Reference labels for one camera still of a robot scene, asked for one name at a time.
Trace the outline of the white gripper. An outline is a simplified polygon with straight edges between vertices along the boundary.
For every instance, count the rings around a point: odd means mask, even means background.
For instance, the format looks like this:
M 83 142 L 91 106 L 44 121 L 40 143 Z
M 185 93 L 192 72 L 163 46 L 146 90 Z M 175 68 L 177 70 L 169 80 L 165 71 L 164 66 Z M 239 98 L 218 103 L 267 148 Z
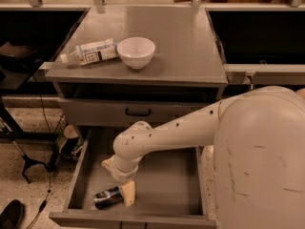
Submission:
M 135 202 L 135 183 L 132 179 L 138 170 L 138 163 L 138 158 L 127 160 L 121 157 L 110 157 L 101 162 L 115 180 L 124 183 L 119 186 L 119 191 L 126 207 L 130 207 Z

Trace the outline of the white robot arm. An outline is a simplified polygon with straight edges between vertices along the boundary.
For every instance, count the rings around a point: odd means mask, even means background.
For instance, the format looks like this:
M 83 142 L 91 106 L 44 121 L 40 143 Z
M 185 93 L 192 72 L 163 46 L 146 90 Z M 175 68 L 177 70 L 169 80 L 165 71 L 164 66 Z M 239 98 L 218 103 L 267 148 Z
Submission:
M 269 86 L 153 128 L 133 124 L 103 166 L 134 178 L 144 155 L 213 147 L 217 229 L 305 229 L 305 97 Z

